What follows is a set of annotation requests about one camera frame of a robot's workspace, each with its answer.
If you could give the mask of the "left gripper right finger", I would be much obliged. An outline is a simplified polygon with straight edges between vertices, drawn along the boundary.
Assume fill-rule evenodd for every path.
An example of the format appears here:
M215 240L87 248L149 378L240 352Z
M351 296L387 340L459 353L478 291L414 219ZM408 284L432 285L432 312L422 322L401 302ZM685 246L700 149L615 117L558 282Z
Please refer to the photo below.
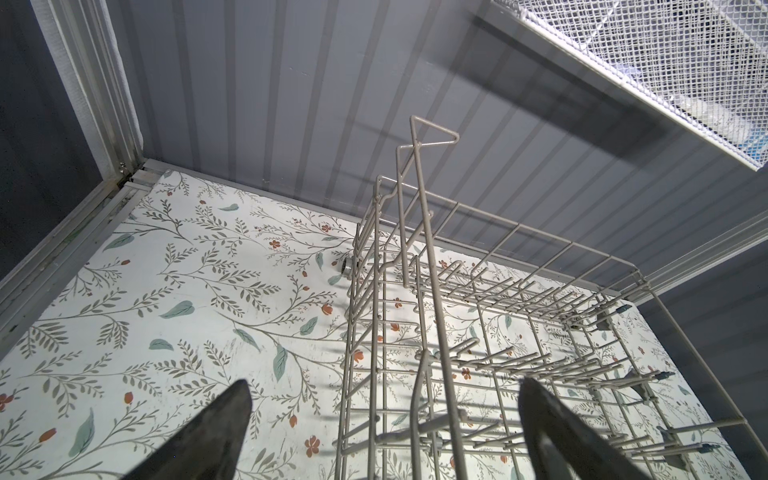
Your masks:
M647 479L536 379L520 381L518 412L537 479Z

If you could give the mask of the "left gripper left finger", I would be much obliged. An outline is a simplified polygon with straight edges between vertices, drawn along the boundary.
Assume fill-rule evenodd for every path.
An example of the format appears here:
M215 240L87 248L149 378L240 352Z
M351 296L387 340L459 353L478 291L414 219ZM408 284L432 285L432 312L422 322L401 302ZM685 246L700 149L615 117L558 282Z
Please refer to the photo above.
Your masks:
M234 478L251 411L249 385L239 379L125 477Z

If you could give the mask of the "floral table mat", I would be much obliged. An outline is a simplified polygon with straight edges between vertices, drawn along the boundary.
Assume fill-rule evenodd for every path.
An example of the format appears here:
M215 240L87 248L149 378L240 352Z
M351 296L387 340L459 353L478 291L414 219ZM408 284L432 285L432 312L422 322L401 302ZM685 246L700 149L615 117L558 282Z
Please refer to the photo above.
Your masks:
M166 172L2 359L2 477L119 479L244 379L235 477L337 479L359 223Z

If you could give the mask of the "white mesh wall basket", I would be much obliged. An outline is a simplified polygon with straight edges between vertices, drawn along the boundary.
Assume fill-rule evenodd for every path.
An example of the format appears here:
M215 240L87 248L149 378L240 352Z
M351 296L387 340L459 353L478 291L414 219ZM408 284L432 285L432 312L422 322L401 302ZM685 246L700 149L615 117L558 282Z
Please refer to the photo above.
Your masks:
M766 2L496 5L749 169L766 166Z

